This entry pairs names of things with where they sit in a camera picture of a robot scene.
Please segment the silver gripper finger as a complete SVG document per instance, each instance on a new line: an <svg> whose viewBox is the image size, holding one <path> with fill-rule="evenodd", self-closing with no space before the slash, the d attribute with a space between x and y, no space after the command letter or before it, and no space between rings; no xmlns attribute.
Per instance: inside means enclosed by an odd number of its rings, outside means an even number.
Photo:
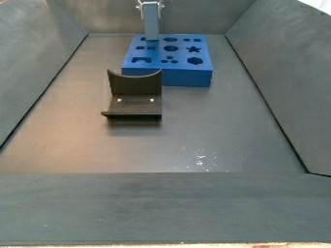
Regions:
<svg viewBox="0 0 331 248"><path fill-rule="evenodd" d="M135 1L136 1L136 9L140 12L141 19L144 19L143 1L141 0L135 0Z"/></svg>
<svg viewBox="0 0 331 248"><path fill-rule="evenodd" d="M164 5L164 0L159 0L157 1L157 18L161 18L161 10L164 9L165 5Z"/></svg>

